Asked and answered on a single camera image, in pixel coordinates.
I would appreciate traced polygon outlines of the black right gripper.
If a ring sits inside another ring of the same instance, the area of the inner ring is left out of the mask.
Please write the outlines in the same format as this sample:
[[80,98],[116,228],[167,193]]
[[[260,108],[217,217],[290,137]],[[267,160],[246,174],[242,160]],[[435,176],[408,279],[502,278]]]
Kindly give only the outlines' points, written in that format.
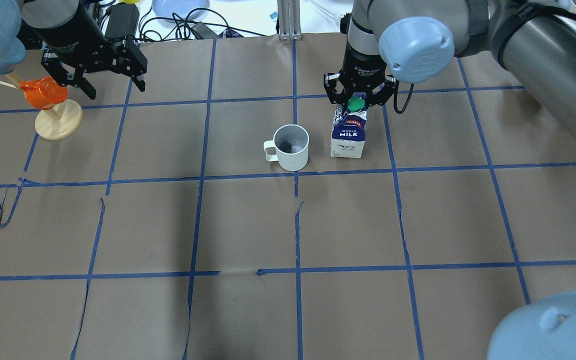
[[345,105],[355,93],[365,93],[366,109],[383,106],[396,95],[398,84],[386,76],[386,62],[379,54],[364,54],[346,47],[338,73],[323,75],[323,87],[331,104]]

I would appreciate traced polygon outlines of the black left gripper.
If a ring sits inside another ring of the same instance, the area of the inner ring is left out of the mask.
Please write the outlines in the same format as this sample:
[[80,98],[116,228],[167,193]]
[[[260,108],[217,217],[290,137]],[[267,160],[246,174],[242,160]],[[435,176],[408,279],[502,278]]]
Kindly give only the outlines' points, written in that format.
[[96,100],[97,91],[85,75],[98,72],[127,76],[138,91],[146,91],[147,59],[135,39],[111,40],[96,48],[78,48],[70,54],[47,48],[42,54],[41,66],[58,84],[70,84],[90,100]]

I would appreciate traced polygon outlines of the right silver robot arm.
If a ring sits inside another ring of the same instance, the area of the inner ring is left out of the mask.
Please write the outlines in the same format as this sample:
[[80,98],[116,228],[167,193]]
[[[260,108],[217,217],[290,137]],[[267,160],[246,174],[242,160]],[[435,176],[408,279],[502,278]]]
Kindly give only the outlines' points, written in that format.
[[[558,0],[355,0],[341,23],[342,67],[326,73],[333,104],[356,93],[383,105],[400,84],[439,75],[452,59],[489,51],[576,139],[576,13]],[[514,310],[489,360],[576,360],[576,291]]]

